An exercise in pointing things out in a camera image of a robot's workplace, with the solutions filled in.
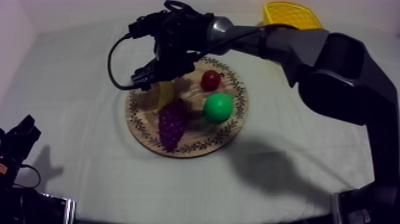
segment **red apple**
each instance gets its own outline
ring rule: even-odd
[[[208,70],[203,74],[201,78],[201,88],[204,91],[214,91],[218,89],[221,83],[222,74],[218,74],[214,70]]]

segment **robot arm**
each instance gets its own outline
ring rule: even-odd
[[[310,109],[367,127],[375,181],[347,193],[341,212],[367,206],[379,222],[400,222],[397,91],[362,42],[324,29],[234,26],[228,18],[200,14],[181,2],[166,1],[165,6],[170,11],[139,18],[117,42],[146,35],[155,39],[155,58],[135,71],[131,86],[114,80],[110,64],[117,44],[110,51],[108,71],[117,88],[147,90],[154,82],[192,72],[193,63],[206,54],[223,55],[231,49],[275,61],[290,87],[298,83]]]

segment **yellow banana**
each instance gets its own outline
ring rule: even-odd
[[[158,114],[163,107],[174,100],[174,83],[172,81],[158,82],[160,87],[160,95],[158,97],[157,108],[153,110],[154,114]]]

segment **purple grapes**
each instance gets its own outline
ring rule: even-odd
[[[174,152],[177,148],[188,121],[189,111],[182,99],[173,101],[160,111],[158,116],[160,141],[168,152]]]

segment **white wall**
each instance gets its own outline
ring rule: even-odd
[[[164,0],[22,0],[40,32],[112,18],[145,15],[163,8]],[[182,0],[196,10],[215,13],[260,13],[269,0]],[[355,27],[400,30],[399,0],[291,0],[309,6],[322,20]]]
[[[36,39],[18,0],[0,1],[0,104],[15,72]]]

